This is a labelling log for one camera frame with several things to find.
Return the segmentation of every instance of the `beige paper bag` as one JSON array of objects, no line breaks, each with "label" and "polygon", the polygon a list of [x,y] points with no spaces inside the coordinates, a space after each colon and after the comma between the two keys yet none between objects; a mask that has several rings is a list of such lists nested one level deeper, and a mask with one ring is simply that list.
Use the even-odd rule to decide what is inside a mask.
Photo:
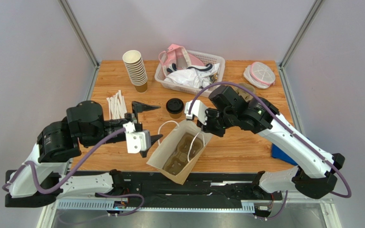
[{"label": "beige paper bag", "polygon": [[[198,132],[201,131],[201,129],[197,127],[197,125],[193,121],[183,120],[179,123],[179,125],[180,127],[175,127],[175,129],[177,130],[171,131],[170,134],[161,142],[160,146],[157,147],[157,149],[153,152],[152,156],[146,164],[155,167],[164,176],[171,179],[175,183],[184,184],[191,170],[194,168],[194,165],[196,164],[198,158],[211,140],[212,134],[203,133],[205,139],[204,147],[196,153],[195,157],[193,157],[190,162],[187,163],[187,165],[183,168],[183,170],[181,170],[180,173],[172,175],[169,172],[165,171],[163,167],[169,157],[172,155],[172,153],[176,150],[177,144],[186,133],[196,135]],[[197,137],[202,140],[201,134],[199,134]]]}]

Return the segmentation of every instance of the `white wall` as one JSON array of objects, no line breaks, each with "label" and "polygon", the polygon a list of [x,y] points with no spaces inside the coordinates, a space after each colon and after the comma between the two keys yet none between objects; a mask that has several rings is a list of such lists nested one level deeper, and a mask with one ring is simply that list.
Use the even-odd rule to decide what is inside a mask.
[{"label": "white wall", "polygon": [[343,227],[365,227],[365,1],[326,1],[286,72],[307,136],[346,157]]},{"label": "white wall", "polygon": [[225,59],[281,61],[314,0],[69,0],[96,57],[146,60],[171,43]]},{"label": "white wall", "polygon": [[36,226],[41,209],[4,207],[5,171],[83,100],[93,71],[58,1],[0,0],[0,228]]}]

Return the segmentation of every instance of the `blue cloth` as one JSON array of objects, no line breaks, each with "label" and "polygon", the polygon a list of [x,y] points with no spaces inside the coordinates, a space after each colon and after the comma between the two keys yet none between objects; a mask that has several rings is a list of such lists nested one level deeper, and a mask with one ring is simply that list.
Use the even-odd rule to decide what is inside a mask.
[{"label": "blue cloth", "polygon": [[281,159],[284,162],[288,162],[289,164],[292,165],[298,165],[292,158],[290,158],[286,153],[284,153],[280,148],[278,148],[274,144],[271,147],[271,157]]}]

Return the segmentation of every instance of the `white basket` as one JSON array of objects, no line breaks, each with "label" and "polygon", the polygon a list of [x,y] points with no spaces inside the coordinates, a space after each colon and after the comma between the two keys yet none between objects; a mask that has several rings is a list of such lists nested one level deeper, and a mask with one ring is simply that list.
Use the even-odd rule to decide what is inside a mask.
[{"label": "white basket", "polygon": [[[208,63],[212,63],[212,64],[216,64],[219,63],[219,73],[218,73],[218,82],[222,81],[223,78],[223,72],[225,71],[225,59],[220,57],[220,56],[214,56],[214,55],[210,55],[210,54],[205,54],[202,52],[198,52],[198,51],[189,51],[187,50],[188,53],[190,53],[191,55],[197,57],[198,59],[200,59],[204,64],[208,64]],[[201,89],[197,89],[197,88],[192,88],[192,87],[188,87],[188,86],[184,86],[184,85],[179,85],[179,84],[175,84],[172,82],[165,82],[165,75],[163,73],[163,69],[162,69],[162,65],[159,64],[159,66],[156,69],[156,74],[154,75],[154,78],[156,79],[156,81],[160,82],[162,84],[162,86],[164,88],[167,89],[172,89],[172,90],[176,90],[176,91],[181,91],[184,93],[189,93],[189,94],[197,94],[199,93],[199,91]],[[211,94],[212,90],[216,89],[218,86],[212,87],[208,90],[206,90],[205,92],[203,92],[201,94],[201,96],[204,97],[209,97],[209,95]]]}]

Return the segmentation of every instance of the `wooden tabletop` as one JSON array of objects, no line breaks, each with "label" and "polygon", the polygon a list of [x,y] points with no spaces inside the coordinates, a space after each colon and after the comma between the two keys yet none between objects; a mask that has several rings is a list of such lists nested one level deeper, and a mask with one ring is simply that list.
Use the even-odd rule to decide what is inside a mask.
[{"label": "wooden tabletop", "polygon": [[[278,75],[277,65],[274,61],[261,61],[267,64],[276,75],[276,83],[268,89],[256,88],[256,94],[264,97],[274,104],[286,119],[292,123],[289,107]],[[247,82],[243,77],[244,69],[253,61],[226,61],[223,81],[235,83]],[[151,135],[157,134],[159,126],[172,118],[168,115],[165,104],[170,98],[178,97],[188,102],[194,98],[192,94],[186,94],[163,88],[154,79],[158,61],[145,61],[148,79],[148,90],[144,94],[137,93],[131,84],[125,66],[122,61],[103,61],[99,69],[96,84],[91,100],[100,103],[104,110],[104,119],[108,120],[107,97],[115,95],[122,90],[125,96],[126,107],[132,111],[131,102],[138,101],[149,105],[160,105],[161,108],[139,114],[139,121],[144,129]],[[208,98],[200,97],[208,107],[214,107]],[[184,120],[184,115],[177,120]],[[161,131],[164,137],[175,127],[175,124],[166,124]],[[147,160],[157,148],[155,144],[149,151],[147,158],[141,158],[140,154],[128,154],[126,142],[106,144],[101,146],[82,166],[81,170],[118,169],[121,171],[156,171],[155,168],[146,164]],[[82,155],[74,158],[76,164],[87,153],[82,149]],[[291,168],[292,165],[271,157],[271,143],[264,138],[245,132],[238,127],[226,130],[223,138],[213,136],[211,142],[205,148],[203,154],[196,163],[193,172],[258,172],[258,171],[281,171]]]}]

